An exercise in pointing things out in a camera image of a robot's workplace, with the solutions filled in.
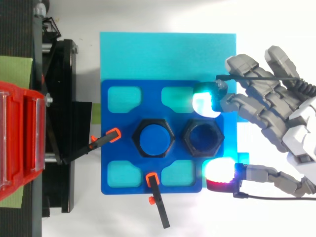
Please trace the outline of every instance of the orange clamp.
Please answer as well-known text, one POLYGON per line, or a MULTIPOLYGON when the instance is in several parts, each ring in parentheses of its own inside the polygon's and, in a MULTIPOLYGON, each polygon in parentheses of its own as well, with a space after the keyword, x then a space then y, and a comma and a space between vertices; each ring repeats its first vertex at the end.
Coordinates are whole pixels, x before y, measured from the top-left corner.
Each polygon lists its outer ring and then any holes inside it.
POLYGON ((160 182, 159 182, 158 175, 157 175, 156 172, 148 173, 148 174, 146 175, 146 181, 147 181, 147 185, 148 185, 149 188, 151 188, 151 185, 150 185, 150 182, 149 182, 149 177, 151 177, 151 176, 155 176, 158 185, 159 185, 159 183, 160 183, 160 182))
POLYGON ((148 201, 149 201, 150 205, 154 205, 156 203, 156 201, 155 201, 153 196, 149 197, 148 201))
POLYGON ((95 142, 97 138, 95 136, 91 136, 91 142, 95 142))
POLYGON ((111 140, 110 143, 113 143, 113 142, 117 141, 118 139, 120 139, 122 137, 122 134, 121 134, 120 130, 118 128, 116 128, 116 127, 111 129, 110 131, 107 131, 105 135, 108 135, 111 132, 117 132, 118 137, 114 138, 113 140, 111 140))

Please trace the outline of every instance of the metal rod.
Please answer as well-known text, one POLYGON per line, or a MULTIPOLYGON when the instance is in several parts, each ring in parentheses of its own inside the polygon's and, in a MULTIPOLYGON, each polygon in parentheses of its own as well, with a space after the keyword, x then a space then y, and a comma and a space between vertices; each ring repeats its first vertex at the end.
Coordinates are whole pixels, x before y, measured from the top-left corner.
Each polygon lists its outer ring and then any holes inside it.
POLYGON ((54 153, 46 153, 45 154, 45 163, 56 163, 56 156, 54 153))
POLYGON ((41 46, 41 52, 42 53, 49 53, 51 47, 52 47, 51 43, 43 43, 42 46, 41 46))

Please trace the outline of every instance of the orange tip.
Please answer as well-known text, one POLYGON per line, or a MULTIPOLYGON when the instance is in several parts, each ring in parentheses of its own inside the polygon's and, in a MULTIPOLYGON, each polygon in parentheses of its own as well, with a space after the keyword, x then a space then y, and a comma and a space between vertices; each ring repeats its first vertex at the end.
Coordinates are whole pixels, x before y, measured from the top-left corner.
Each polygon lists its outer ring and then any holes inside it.
POLYGON ((116 128, 116 127, 111 129, 110 131, 107 131, 105 135, 108 135, 111 132, 117 132, 118 137, 114 138, 113 140, 111 140, 110 143, 113 143, 113 142, 117 141, 118 139, 120 139, 122 137, 122 134, 121 134, 120 130, 118 128, 116 128))
POLYGON ((147 181, 147 185, 148 185, 149 188, 151 187, 150 182, 149 182, 149 177, 151 177, 151 176, 155 176, 158 185, 159 185, 159 183, 160 183, 160 182, 159 182, 158 175, 157 175, 156 172, 148 173, 148 174, 146 175, 146 181, 147 181))

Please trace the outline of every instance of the black cable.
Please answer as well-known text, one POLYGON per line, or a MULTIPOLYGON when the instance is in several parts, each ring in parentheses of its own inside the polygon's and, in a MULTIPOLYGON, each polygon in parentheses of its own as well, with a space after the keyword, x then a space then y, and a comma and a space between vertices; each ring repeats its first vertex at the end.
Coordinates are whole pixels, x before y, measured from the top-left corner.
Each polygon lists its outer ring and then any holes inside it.
POLYGON ((303 80, 301 78, 276 78, 276 77, 241 77, 241 76, 234 76, 234 75, 217 75, 217 80, 303 80))
POLYGON ((259 199, 259 200, 282 200, 282 201, 295 201, 295 200, 305 200, 305 201, 316 201, 314 197, 260 197, 260 196, 253 196, 249 194, 245 194, 242 192, 234 194, 235 198, 252 198, 252 199, 259 199))
POLYGON ((314 197, 259 197, 259 196, 252 196, 248 195, 248 198, 253 198, 253 199, 260 199, 260 200, 309 200, 309 201, 316 201, 316 198, 314 197))
POLYGON ((276 77, 241 77, 234 75, 217 75, 217 80, 281 80, 288 90, 297 91, 304 95, 315 97, 316 96, 316 86, 305 82, 301 78, 276 78, 276 77))

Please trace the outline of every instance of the blue round cap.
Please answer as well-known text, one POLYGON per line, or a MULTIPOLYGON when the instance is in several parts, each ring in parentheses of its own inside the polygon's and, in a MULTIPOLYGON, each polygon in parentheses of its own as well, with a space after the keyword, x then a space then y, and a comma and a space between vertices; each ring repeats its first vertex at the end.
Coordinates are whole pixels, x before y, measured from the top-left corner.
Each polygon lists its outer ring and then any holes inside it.
POLYGON ((170 135, 163 126, 151 124, 143 129, 140 134, 139 142, 145 153, 151 156, 157 156, 168 149, 170 145, 170 135))

